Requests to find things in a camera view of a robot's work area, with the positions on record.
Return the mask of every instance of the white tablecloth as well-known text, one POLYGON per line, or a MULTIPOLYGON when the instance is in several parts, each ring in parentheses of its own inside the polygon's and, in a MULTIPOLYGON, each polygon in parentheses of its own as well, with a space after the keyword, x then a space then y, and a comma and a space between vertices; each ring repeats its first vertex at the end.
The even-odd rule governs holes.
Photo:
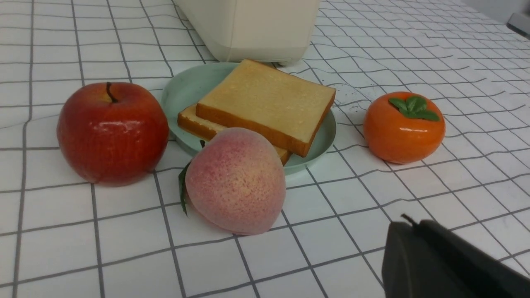
POLYGON ((338 90, 333 150, 287 177, 262 235, 234 237, 180 210, 188 163, 170 142, 129 187, 67 166, 57 115, 78 88, 125 81, 157 98, 213 63, 170 0, 0 0, 0 298, 382 298, 391 220, 433 218, 530 271, 530 43, 458 0, 323 1, 304 60, 281 68, 338 90), (362 137, 371 100, 432 98, 447 121, 422 162, 389 165, 362 137))

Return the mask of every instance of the red apple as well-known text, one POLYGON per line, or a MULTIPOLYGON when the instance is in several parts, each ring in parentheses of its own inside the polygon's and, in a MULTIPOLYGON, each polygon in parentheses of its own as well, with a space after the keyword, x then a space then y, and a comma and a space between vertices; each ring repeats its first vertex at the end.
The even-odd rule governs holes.
POLYGON ((57 139, 72 169, 91 183, 124 186, 154 171, 169 126, 160 104, 132 83, 94 83, 68 98, 57 139))

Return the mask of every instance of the white appliance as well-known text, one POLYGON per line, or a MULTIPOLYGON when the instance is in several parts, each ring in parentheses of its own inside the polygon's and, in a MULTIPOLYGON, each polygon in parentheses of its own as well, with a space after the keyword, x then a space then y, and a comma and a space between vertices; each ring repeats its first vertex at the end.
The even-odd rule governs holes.
POLYGON ((175 0, 220 62, 294 63, 309 46, 320 0, 175 0))

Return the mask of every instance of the bread slice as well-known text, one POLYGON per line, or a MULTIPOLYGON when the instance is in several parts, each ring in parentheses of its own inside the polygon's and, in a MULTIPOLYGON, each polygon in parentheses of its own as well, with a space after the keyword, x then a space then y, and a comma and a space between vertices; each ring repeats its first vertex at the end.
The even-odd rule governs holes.
POLYGON ((305 157, 334 100, 335 88, 246 59, 197 103, 197 116, 305 157))
MULTIPOLYGON (((195 115, 195 107, 196 105, 194 104, 185 108, 177 117, 177 124, 184 131, 205 141, 209 141, 213 139, 218 132, 226 128, 225 126, 197 117, 195 115)), ((289 161, 291 153, 278 147, 274 147, 274 149, 276 149, 282 164, 285 165, 287 161, 289 161)))

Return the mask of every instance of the orange persimmon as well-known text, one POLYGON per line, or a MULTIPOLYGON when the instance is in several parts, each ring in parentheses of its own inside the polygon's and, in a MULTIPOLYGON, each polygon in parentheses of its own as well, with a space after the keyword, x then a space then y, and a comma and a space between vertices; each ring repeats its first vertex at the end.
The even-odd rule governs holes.
POLYGON ((364 137, 370 151, 391 163, 411 163, 432 154, 445 136, 445 121, 429 99, 412 92, 392 92, 366 111, 364 137))

